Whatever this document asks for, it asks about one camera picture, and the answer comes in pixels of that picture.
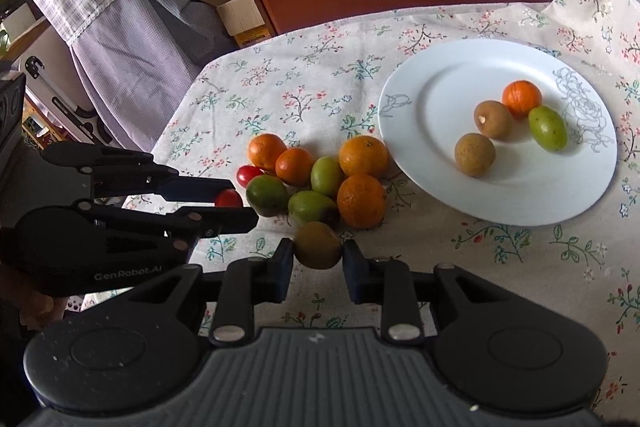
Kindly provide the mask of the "person's left hand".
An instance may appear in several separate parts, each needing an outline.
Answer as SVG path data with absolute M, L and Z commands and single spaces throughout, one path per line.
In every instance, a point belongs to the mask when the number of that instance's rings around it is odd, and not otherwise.
M 64 315 L 68 298 L 52 298 L 38 291 L 27 291 L 16 298 L 15 306 L 20 310 L 20 322 L 28 329 L 43 329 L 60 321 Z

